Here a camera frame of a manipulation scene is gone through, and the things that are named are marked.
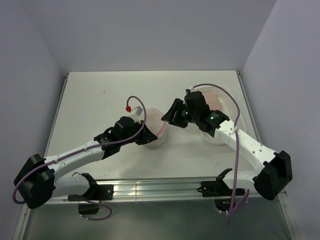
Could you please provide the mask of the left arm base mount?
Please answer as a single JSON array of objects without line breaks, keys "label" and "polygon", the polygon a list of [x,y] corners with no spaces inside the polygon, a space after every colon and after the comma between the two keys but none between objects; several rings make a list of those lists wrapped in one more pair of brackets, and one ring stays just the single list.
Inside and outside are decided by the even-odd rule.
[{"label": "left arm base mount", "polygon": [[110,201],[113,199],[114,186],[112,184],[98,184],[91,187],[83,195],[68,195],[69,202],[79,202],[78,212],[80,215],[96,215],[99,210],[109,210],[103,201]]}]

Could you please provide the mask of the white mesh laundry bag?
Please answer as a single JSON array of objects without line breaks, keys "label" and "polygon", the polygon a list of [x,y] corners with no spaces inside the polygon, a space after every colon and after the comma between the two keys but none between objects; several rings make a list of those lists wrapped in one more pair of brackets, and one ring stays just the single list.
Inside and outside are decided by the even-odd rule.
[{"label": "white mesh laundry bag", "polygon": [[156,108],[146,109],[146,126],[157,137],[145,145],[146,148],[155,148],[162,145],[167,140],[166,123],[161,120],[163,113]]}]

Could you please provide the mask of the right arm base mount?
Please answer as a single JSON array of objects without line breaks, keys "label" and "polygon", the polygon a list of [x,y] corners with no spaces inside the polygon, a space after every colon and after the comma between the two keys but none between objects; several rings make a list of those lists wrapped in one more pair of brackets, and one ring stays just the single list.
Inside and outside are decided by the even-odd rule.
[{"label": "right arm base mount", "polygon": [[228,212],[231,206],[232,189],[229,188],[221,176],[215,180],[202,181],[197,191],[202,194],[202,197],[226,197],[214,201],[218,212]]}]

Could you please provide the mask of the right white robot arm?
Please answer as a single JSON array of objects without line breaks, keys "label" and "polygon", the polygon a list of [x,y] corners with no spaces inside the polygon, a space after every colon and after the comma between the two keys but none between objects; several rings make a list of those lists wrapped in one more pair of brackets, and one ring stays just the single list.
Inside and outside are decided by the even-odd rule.
[{"label": "right white robot arm", "polygon": [[223,112],[211,110],[200,91],[188,91],[184,100],[175,99],[161,119],[180,128],[186,128],[189,123],[197,125],[202,132],[222,141],[253,166],[253,171],[240,173],[235,168],[224,170],[206,191],[214,197],[230,196],[236,186],[238,196],[245,190],[256,190],[272,201],[293,179],[291,157],[287,152],[276,152],[262,145]]}]

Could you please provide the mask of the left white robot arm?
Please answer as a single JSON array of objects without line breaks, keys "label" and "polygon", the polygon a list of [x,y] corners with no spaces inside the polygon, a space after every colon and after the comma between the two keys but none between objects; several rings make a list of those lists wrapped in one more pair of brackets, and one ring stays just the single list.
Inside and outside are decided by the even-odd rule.
[{"label": "left white robot arm", "polygon": [[92,201],[99,194],[97,181],[88,173],[67,174],[87,164],[118,153],[122,146],[146,145],[158,139],[159,131],[137,116],[123,116],[112,127],[75,149],[54,156],[34,154],[28,158],[13,183],[12,200],[30,209],[56,197],[70,196],[74,201]]}]

